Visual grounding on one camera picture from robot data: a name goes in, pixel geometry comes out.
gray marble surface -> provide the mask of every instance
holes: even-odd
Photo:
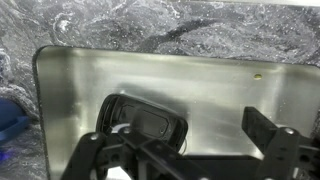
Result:
[[[46,179],[32,57],[46,45],[311,64],[320,8],[160,0],[0,1],[0,96],[34,118],[0,148],[0,179]]]

stainless steel plate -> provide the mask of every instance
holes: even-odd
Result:
[[[36,63],[53,179],[79,137],[95,130],[111,93],[185,117],[185,154],[261,157],[240,127],[245,106],[308,136],[320,105],[320,71],[312,66],[63,47],[44,48]]]

black mount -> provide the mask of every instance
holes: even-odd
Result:
[[[250,156],[182,156],[158,139],[128,127],[108,137],[84,135],[62,176],[63,180],[105,179],[121,166],[139,180],[291,180],[301,172],[320,179],[319,138],[303,137],[293,128],[278,128],[253,107],[244,111],[242,129],[264,154]]]

marble countertop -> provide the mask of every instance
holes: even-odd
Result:
[[[161,0],[0,1],[0,96],[34,118],[0,148],[0,179],[46,179],[32,69],[47,45],[310,64],[320,67],[320,8]]]

blue object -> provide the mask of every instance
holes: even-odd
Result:
[[[29,118],[16,103],[0,98],[0,145],[22,132]]]

